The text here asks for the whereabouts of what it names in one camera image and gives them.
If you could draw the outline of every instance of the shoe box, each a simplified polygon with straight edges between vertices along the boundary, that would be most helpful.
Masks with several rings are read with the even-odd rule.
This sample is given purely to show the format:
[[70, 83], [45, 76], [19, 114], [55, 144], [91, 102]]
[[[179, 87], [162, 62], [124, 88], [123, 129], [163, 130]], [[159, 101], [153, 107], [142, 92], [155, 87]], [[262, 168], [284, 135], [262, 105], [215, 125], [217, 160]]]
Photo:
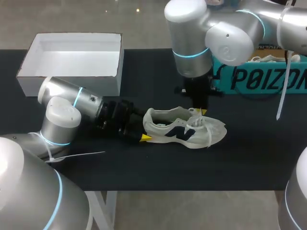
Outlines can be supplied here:
[[[276, 94], [280, 93], [285, 78], [285, 62], [250, 62], [253, 57], [272, 55], [284, 58], [285, 51], [278, 46], [261, 45], [243, 65], [225, 66], [214, 58], [215, 86], [225, 94]], [[287, 93], [307, 93], [307, 57], [292, 62]]]

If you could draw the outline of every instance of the black tablecloth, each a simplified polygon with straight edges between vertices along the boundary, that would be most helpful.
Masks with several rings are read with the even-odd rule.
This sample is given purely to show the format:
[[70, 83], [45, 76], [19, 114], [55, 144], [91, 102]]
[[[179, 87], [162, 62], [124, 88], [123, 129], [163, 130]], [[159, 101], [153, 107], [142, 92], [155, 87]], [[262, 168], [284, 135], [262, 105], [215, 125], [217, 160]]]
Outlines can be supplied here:
[[[43, 121], [45, 109], [15, 78], [25, 53], [0, 51], [0, 135], [37, 131]], [[173, 93], [180, 84], [170, 49], [125, 50], [122, 98], [143, 109], [189, 108], [188, 98]], [[84, 139], [72, 153], [106, 153], [67, 158], [57, 169], [87, 191], [282, 190], [307, 145], [307, 96], [287, 95], [276, 121], [279, 99], [210, 98], [207, 115], [226, 123], [228, 133], [208, 149]]]

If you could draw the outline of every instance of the gray floor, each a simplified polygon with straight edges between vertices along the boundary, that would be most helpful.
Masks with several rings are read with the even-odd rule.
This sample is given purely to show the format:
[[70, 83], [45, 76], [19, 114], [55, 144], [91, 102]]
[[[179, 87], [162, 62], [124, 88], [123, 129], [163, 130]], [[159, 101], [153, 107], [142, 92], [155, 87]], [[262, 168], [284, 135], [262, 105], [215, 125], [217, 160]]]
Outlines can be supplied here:
[[[42, 32], [117, 32], [124, 48], [170, 47], [167, 2], [0, 0], [0, 49], [27, 49]], [[115, 229], [277, 230], [277, 208], [272, 191], [120, 192]]]

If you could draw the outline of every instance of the white sneaker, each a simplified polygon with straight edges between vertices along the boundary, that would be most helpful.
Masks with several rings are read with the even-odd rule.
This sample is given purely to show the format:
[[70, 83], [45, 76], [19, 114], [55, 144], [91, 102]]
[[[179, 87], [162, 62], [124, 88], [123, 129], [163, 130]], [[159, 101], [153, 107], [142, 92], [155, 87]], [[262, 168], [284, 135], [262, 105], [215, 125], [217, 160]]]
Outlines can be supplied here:
[[196, 109], [177, 107], [171, 110], [150, 108], [143, 118], [144, 129], [152, 139], [148, 142], [178, 142], [190, 149], [209, 147], [224, 138], [225, 124], [202, 116]]

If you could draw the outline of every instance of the white cable tie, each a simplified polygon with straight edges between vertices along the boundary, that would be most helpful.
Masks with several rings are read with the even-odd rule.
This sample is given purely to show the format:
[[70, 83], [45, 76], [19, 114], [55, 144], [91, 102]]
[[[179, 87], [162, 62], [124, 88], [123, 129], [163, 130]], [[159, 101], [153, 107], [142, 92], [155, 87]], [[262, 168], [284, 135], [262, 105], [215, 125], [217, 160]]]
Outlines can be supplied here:
[[283, 108], [284, 97], [286, 95], [287, 86], [288, 86], [288, 79], [289, 79], [289, 74], [290, 74], [292, 54], [293, 54], [293, 51], [288, 51], [288, 63], [287, 63], [286, 75], [285, 75], [285, 78], [284, 78], [283, 92], [282, 92], [282, 96], [280, 98], [279, 107], [278, 107], [278, 111], [277, 111], [277, 115], [276, 115], [276, 120], [278, 120], [280, 118], [280, 114], [281, 114], [282, 108]]
[[59, 160], [59, 159], [64, 159], [67, 157], [77, 157], [77, 156], [82, 156], [82, 155], [91, 155], [91, 154], [98, 154], [98, 153], [104, 153], [106, 151], [102, 151], [102, 152], [90, 152], [90, 153], [82, 153], [82, 154], [75, 154], [75, 155], [69, 155], [69, 156], [64, 156], [64, 157], [58, 157], [55, 158], [54, 161]]
[[39, 136], [39, 138], [41, 138], [43, 140], [43, 142], [44, 142], [44, 144], [46, 146], [46, 149], [48, 151], [49, 161], [53, 162], [55, 159], [51, 155], [51, 151], [50, 151], [50, 148], [49, 148], [49, 145], [48, 145], [49, 143], [47, 143], [46, 140], [40, 134], [38, 134], [38, 133], [32, 132], [32, 133], [29, 133], [29, 134], [35, 134], [35, 135]]

